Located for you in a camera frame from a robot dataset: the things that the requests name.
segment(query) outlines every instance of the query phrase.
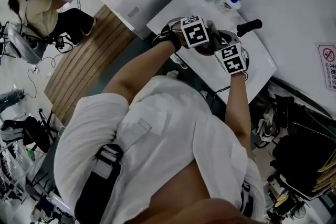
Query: wooden plank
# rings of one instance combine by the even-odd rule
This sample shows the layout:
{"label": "wooden plank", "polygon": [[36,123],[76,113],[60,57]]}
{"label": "wooden plank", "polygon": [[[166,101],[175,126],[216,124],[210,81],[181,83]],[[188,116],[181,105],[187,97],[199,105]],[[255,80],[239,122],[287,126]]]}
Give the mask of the wooden plank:
{"label": "wooden plank", "polygon": [[65,81],[68,81],[68,76],[71,74],[71,71],[74,68],[74,66],[77,64],[78,60],[82,57],[84,53],[86,53],[88,49],[92,47],[92,45],[94,49],[94,44],[96,42],[99,42],[96,39],[101,38],[102,34],[104,34],[105,28],[114,18],[115,18],[115,14],[110,13],[107,16],[107,18],[104,21],[102,21],[101,26],[99,28],[97,27],[97,30],[92,35],[90,35],[90,38],[88,39],[88,41],[85,42],[83,45],[76,47],[74,49],[74,53],[70,54],[66,63],[64,64],[62,76],[58,80],[57,85],[54,87],[53,93],[49,96],[51,103],[53,104],[56,103],[56,99],[60,95],[60,91],[64,89]]}
{"label": "wooden plank", "polygon": [[97,19],[96,26],[92,30],[92,34],[88,38],[84,39],[83,42],[81,42],[78,47],[74,48],[70,53],[68,53],[67,55],[65,55],[62,58],[61,62],[58,64],[57,69],[55,70],[53,76],[51,77],[50,81],[48,82],[47,88],[45,90],[45,94],[51,102],[53,102],[53,100],[51,100],[52,93],[55,91],[58,83],[60,82],[61,77],[63,76],[65,70],[68,67],[68,65],[71,63],[72,59],[75,57],[77,51],[80,50],[82,45],[84,45],[86,42],[92,42],[95,39],[95,37],[98,36],[98,34],[100,32],[99,29],[101,29],[101,27],[103,27],[103,25],[105,25],[104,20],[110,14],[111,14],[111,11],[109,9],[107,9],[106,6],[103,6],[103,8],[98,11],[99,17]]}
{"label": "wooden plank", "polygon": [[102,55],[94,65],[94,68],[91,68],[87,74],[86,78],[82,80],[78,86],[76,91],[78,91],[77,96],[74,98],[73,102],[67,104],[69,109],[64,109],[59,115],[59,119],[61,122],[66,122],[73,114],[77,102],[80,98],[84,97],[86,92],[92,87],[92,85],[98,80],[101,73],[105,70],[106,67],[132,42],[132,40],[136,37],[136,35],[131,32],[129,29],[123,31],[123,33],[118,37],[115,41],[117,46],[109,47],[106,54]]}
{"label": "wooden plank", "polygon": [[62,100],[60,102],[57,102],[55,104],[58,104],[57,107],[55,106],[53,108],[53,111],[56,115],[58,115],[61,110],[64,109],[66,103],[68,102],[70,96],[72,96],[75,88],[80,83],[80,81],[83,79],[85,74],[90,70],[90,68],[95,64],[97,59],[103,55],[106,51],[106,49],[109,46],[113,46],[114,40],[120,35],[120,33],[126,28],[124,24],[121,23],[121,21],[118,18],[115,18],[112,23],[110,24],[110,28],[108,33],[111,33],[110,36],[101,44],[101,46],[93,51],[91,54],[86,54],[82,59],[81,62],[84,62],[78,64],[73,74],[69,77],[68,85],[65,86],[66,92],[65,94],[60,94],[62,97]]}

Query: black handle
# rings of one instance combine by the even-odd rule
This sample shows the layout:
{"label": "black handle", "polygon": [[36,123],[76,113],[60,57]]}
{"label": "black handle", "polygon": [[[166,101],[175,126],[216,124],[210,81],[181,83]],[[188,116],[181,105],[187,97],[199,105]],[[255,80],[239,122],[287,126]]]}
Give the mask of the black handle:
{"label": "black handle", "polygon": [[256,19],[242,25],[237,25],[237,36],[242,37],[247,32],[250,32],[254,29],[262,28],[262,24],[263,23],[261,22],[261,20]]}

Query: beige shirt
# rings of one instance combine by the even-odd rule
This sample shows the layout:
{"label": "beige shirt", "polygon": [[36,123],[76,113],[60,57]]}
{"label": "beige shirt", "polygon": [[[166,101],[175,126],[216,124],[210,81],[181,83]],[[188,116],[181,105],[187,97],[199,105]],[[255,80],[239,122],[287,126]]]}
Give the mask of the beige shirt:
{"label": "beige shirt", "polygon": [[26,11],[28,23],[33,26],[42,37],[50,35],[54,30],[58,13],[50,10],[52,0],[31,0]]}

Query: shoe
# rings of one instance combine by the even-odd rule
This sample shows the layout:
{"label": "shoe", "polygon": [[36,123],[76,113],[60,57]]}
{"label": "shoe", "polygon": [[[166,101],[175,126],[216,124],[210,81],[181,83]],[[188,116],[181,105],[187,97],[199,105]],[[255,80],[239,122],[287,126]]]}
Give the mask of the shoe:
{"label": "shoe", "polygon": [[92,29],[94,28],[94,26],[96,25],[96,22],[97,22],[97,19],[94,17],[93,18],[93,24],[92,24],[92,26],[91,26],[91,29],[90,29],[90,31],[88,32],[88,33],[83,33],[84,34],[84,36],[88,36],[90,33],[91,33],[91,31],[92,31]]}

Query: small bottle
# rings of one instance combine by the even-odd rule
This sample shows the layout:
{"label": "small bottle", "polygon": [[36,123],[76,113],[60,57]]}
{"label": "small bottle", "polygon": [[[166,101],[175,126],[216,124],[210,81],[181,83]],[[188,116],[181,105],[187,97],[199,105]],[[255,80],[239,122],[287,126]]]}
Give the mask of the small bottle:
{"label": "small bottle", "polygon": [[238,10],[241,7],[241,0],[220,0],[219,9],[222,12],[230,12],[231,10]]}

